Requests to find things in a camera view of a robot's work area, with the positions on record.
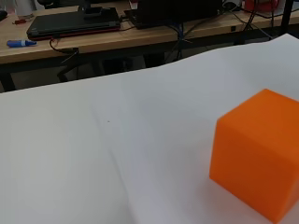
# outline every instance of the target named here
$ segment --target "black laptop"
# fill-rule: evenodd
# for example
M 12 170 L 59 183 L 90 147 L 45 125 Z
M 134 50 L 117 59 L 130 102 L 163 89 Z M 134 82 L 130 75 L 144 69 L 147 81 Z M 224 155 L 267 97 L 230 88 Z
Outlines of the black laptop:
M 102 8 L 100 16 L 96 16 L 96 13 L 87 16 L 82 10 L 37 16 L 28 29 L 27 35 L 29 39 L 41 40 L 118 31 L 120 28 L 116 8 L 110 7 Z

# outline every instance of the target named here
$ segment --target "orange cube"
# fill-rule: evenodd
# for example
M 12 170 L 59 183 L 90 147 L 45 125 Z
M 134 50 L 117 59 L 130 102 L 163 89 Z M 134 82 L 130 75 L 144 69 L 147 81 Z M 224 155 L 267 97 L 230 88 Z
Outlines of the orange cube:
M 279 222 L 299 199 L 299 103 L 264 90 L 221 117 L 210 178 Z

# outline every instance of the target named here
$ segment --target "red object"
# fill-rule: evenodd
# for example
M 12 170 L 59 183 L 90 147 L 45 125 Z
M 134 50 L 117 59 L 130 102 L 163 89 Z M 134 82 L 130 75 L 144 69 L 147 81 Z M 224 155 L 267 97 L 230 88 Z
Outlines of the red object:
M 271 12 L 272 8 L 273 8 L 273 10 L 277 9 L 278 1 L 279 0 L 269 0 L 269 2 L 260 3 L 256 7 L 256 9 L 257 9 L 257 11 L 261 11 L 261 12 Z M 252 11 L 253 9 L 254 9 L 254 0 L 246 0 L 245 1 L 245 10 Z

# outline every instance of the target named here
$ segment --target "white sheet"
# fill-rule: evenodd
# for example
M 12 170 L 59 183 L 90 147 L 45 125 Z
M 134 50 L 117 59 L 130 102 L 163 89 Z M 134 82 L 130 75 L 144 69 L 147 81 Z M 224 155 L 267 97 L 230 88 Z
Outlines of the white sheet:
M 1 223 L 269 223 L 208 179 L 211 145 L 216 119 L 257 91 L 299 99 L 297 52 L 285 35 L 1 94 Z
M 299 99 L 298 51 L 285 35 L 107 81 L 96 110 L 138 224 L 270 223 L 208 179 L 212 140 L 216 119 L 264 88 Z

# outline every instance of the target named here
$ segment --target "pen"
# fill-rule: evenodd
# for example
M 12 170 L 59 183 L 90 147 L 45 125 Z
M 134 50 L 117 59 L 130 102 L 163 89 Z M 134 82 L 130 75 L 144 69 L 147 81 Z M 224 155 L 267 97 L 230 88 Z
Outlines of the pen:
M 21 48 L 36 45 L 35 41 L 31 40 L 8 40 L 7 45 L 10 48 Z

